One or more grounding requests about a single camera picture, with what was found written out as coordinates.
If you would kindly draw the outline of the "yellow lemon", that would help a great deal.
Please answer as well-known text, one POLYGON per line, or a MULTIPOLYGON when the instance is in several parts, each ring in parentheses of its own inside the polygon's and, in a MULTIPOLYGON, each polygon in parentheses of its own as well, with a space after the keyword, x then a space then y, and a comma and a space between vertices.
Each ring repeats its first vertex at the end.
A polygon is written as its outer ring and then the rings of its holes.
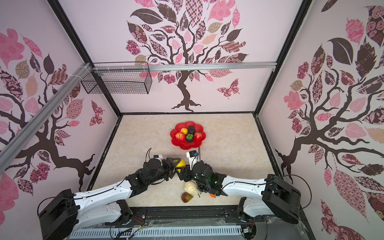
POLYGON ((186 166, 186 163, 184 160, 180 160, 179 163, 176 165, 176 171, 178 173, 181 172, 182 168, 184 168, 186 166))

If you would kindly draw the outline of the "red flower-shaped fruit bowl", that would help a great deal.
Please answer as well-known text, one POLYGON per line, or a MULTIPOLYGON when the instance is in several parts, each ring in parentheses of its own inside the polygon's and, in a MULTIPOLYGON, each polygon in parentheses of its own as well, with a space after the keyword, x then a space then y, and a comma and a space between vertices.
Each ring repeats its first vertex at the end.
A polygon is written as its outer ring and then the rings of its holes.
POLYGON ((181 148, 182 150, 189 150, 192 148, 198 148, 202 145, 203 141, 206 139, 206 133, 204 132, 204 128, 202 125, 196 124, 195 122, 185 122, 185 123, 179 123, 177 124, 173 130, 170 132, 171 136, 171 142, 174 146, 181 148), (180 132, 182 128, 187 128, 189 126, 194 126, 196 129, 196 132, 202 132, 203 134, 203 139, 201 142, 193 142, 193 143, 187 143, 186 140, 183 142, 179 142, 176 140, 175 135, 180 132))

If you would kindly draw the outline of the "brown green fig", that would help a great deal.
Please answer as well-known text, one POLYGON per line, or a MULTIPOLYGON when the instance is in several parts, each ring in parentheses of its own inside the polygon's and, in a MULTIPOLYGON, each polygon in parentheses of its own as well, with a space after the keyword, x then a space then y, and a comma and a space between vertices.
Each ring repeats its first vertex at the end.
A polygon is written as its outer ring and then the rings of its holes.
POLYGON ((181 195, 181 200, 183 201, 183 203, 188 203, 193 197, 194 197, 193 195, 187 192, 184 192, 181 195))

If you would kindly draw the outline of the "red pomegranate fruit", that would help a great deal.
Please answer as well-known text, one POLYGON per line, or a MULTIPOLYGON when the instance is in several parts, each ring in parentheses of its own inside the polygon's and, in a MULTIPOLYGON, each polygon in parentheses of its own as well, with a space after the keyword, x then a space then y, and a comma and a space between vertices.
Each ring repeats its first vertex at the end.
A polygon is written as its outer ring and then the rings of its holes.
POLYGON ((185 139, 186 139, 186 135, 185 135, 184 133, 182 133, 182 132, 178 132, 178 133, 175 135, 175 138, 176 138, 177 141, 179 141, 179 142, 183 142, 183 141, 185 141, 185 139))

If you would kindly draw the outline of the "small yellow quince fruit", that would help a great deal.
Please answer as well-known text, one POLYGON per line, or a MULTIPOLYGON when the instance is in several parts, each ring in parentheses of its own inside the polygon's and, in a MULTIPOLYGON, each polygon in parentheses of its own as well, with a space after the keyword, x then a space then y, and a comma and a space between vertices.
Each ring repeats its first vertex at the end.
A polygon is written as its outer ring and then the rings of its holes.
POLYGON ((187 135, 188 134, 188 129, 187 128, 182 128, 180 130, 181 133, 183 133, 184 135, 187 135))

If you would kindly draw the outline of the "red strawberry with green leaves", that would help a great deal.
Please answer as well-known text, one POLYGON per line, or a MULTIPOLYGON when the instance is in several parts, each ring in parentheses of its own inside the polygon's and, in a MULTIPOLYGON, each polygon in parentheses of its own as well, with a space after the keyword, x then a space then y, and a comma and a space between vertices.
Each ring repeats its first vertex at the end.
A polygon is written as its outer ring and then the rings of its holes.
POLYGON ((202 132, 195 132, 194 134, 194 142, 201 142, 203 139, 202 132))

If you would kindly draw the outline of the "dark green avocado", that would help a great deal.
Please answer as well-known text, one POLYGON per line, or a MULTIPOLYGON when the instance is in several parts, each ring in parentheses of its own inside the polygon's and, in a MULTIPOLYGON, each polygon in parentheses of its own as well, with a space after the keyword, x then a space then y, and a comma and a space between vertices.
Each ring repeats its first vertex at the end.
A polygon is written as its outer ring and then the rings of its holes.
POLYGON ((188 134, 194 135, 196 132, 196 129, 194 126, 189 126, 188 127, 188 134))

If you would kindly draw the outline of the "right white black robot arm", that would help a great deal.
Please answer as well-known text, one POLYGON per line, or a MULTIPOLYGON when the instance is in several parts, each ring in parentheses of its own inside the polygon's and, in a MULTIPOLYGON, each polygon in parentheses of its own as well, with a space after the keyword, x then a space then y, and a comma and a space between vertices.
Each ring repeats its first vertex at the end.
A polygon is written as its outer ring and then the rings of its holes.
POLYGON ((248 217, 274 215, 289 224, 299 223, 301 192, 282 177, 268 174, 259 180, 234 178, 215 173, 204 161, 177 164, 176 174, 184 182, 194 181, 199 193, 245 198, 242 212, 248 217))

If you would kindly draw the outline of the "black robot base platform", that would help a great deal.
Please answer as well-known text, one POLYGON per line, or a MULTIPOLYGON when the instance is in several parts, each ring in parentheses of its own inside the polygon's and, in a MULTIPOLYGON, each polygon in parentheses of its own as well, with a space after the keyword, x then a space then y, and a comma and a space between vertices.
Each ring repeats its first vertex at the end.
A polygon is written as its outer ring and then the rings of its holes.
POLYGON ((102 223, 83 229, 144 228, 144 227, 193 227, 239 226, 243 240, 313 240, 314 233, 303 211, 298 224, 289 224, 274 215, 255 218, 241 213, 240 206, 189 206, 189 207, 133 207, 131 211, 141 223, 131 221, 126 225, 102 223))

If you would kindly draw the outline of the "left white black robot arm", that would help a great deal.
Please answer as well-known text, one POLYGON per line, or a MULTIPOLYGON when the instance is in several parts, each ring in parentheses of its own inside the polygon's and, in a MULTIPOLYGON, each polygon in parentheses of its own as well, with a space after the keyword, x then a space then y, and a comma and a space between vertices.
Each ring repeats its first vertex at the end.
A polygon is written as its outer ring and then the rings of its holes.
POLYGON ((63 240, 73 231, 102 223, 141 223, 142 220, 133 215, 126 200, 143 193, 150 185, 172 179, 184 167, 186 163, 179 158, 155 156, 144 162, 141 169, 115 184, 87 192, 61 191, 38 212, 43 239, 63 240))

